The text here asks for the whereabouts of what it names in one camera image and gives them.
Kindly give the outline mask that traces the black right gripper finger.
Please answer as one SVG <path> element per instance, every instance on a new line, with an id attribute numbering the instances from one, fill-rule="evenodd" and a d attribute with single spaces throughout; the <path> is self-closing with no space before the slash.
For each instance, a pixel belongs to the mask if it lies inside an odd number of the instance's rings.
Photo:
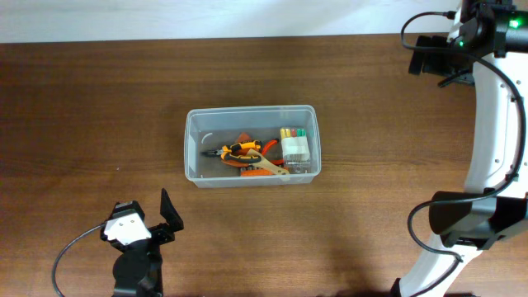
<path id="1" fill-rule="evenodd" d="M 474 86 L 474 77 L 472 72 L 469 69 L 462 70 L 458 73 L 455 73 L 448 78 L 445 78 L 437 83 L 438 87 L 447 87 L 452 83 L 464 84 L 473 87 Z"/>
<path id="2" fill-rule="evenodd" d="M 420 35 L 417 38 L 416 47 L 429 47 L 431 45 L 431 38 L 429 36 Z M 422 67 L 425 63 L 426 53 L 417 50 L 413 51 L 412 58 L 409 64 L 408 72 L 413 75 L 422 73 Z"/>

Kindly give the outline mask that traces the orange screwdriver bit holder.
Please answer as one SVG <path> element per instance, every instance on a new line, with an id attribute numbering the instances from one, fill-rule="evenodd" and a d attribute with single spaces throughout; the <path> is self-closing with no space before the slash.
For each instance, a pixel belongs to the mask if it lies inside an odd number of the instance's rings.
<path id="1" fill-rule="evenodd" d="M 274 173 L 259 167 L 248 166 L 240 168 L 241 177 L 261 177 L 261 176 L 273 176 Z"/>

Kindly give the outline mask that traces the orange black long-nose pliers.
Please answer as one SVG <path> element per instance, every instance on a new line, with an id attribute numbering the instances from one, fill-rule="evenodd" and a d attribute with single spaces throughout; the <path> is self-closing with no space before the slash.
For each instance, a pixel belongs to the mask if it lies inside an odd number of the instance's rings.
<path id="1" fill-rule="evenodd" d="M 253 164 L 260 162 L 262 158 L 259 155 L 248 155 L 248 150 L 254 149 L 258 151 L 261 147 L 261 142 L 254 140 L 250 142 L 225 145 L 222 148 L 205 151 L 201 154 L 209 158 L 220 157 L 223 161 Z"/>

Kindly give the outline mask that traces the orange scraper wooden handle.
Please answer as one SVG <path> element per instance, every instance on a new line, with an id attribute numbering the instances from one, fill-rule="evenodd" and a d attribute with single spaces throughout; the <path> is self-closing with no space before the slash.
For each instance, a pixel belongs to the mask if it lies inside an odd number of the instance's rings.
<path id="1" fill-rule="evenodd" d="M 250 139 L 247 134 L 241 134 L 238 137 L 238 142 L 236 142 L 236 143 L 250 142 L 250 141 L 254 141 L 254 140 L 256 140 L 256 139 Z M 267 157 L 267 155 L 265 157 L 261 155 L 261 151 L 262 151 L 264 145 L 267 142 L 264 142 L 264 143 L 261 142 L 261 146 L 262 147 L 258 151 L 254 150 L 254 149 L 249 149 L 248 152 L 247 152 L 248 155 L 259 155 L 262 158 L 262 160 L 260 162 L 258 162 L 258 163 L 245 164 L 245 163 L 239 163 L 239 162 L 235 162 L 235 161 L 223 161 L 222 159 L 221 159 L 221 162 L 226 164 L 226 165 L 229 165 L 231 167 L 237 168 L 239 170 L 239 175 L 240 175 L 240 168 L 241 167 L 248 167 L 248 166 L 254 166 L 254 167 L 259 167 L 259 168 L 263 168 L 263 169 L 269 170 L 269 171 L 273 172 L 274 175 L 288 175 L 289 171 L 288 171 L 287 167 L 285 167 L 284 165 L 282 167 L 276 166 L 276 165 L 274 165 L 274 164 L 269 162 L 269 158 Z M 278 144 L 273 146 L 270 151 L 272 151 L 272 149 L 276 149 L 277 147 L 278 147 Z"/>

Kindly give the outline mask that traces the red black small cutters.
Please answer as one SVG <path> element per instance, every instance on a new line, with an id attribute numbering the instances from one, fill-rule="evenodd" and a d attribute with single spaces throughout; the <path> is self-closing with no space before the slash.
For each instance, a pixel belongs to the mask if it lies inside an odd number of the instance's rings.
<path id="1" fill-rule="evenodd" d="M 267 155 L 267 153 L 271 150 L 271 148 L 273 146 L 275 146 L 276 144 L 278 144 L 278 143 L 279 143 L 278 139 L 272 139 L 269 142 L 267 142 L 264 145 L 264 147 L 263 147 L 263 149 L 261 151 L 261 155 L 265 157 Z M 269 159 L 269 162 L 274 164 L 274 165 L 276 165 L 276 166 L 279 166 L 279 167 L 282 167 L 284 165 L 284 160 L 283 159 L 277 159 L 277 160 L 270 160 Z"/>

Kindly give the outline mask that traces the clear box coloured screwdrivers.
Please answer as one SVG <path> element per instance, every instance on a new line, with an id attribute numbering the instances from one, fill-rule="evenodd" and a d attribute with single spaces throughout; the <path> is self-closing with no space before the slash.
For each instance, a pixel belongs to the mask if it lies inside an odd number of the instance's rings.
<path id="1" fill-rule="evenodd" d="M 307 173 L 311 166 L 311 153 L 306 130 L 282 127 L 280 145 L 284 166 L 293 173 Z"/>

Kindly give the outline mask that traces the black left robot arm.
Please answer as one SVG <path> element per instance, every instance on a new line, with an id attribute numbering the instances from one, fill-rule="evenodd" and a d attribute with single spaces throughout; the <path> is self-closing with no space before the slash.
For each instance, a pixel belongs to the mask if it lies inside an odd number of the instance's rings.
<path id="1" fill-rule="evenodd" d="M 160 247 L 175 240 L 184 229 L 169 194 L 161 190 L 163 223 L 148 227 L 139 202 L 116 203 L 100 232 L 100 238 L 120 251 L 112 275 L 115 297 L 163 297 L 163 257 Z"/>

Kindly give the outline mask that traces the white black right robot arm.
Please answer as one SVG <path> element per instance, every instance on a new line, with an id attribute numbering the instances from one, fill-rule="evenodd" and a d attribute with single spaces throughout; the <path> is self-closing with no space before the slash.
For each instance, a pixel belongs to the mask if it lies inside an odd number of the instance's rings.
<path id="1" fill-rule="evenodd" d="M 511 1 L 464 0 L 445 17 L 448 35 L 419 36 L 408 71 L 474 87 L 472 159 L 461 192 L 421 203 L 431 237 L 393 296 L 442 296 L 482 252 L 527 230 L 527 14 Z"/>

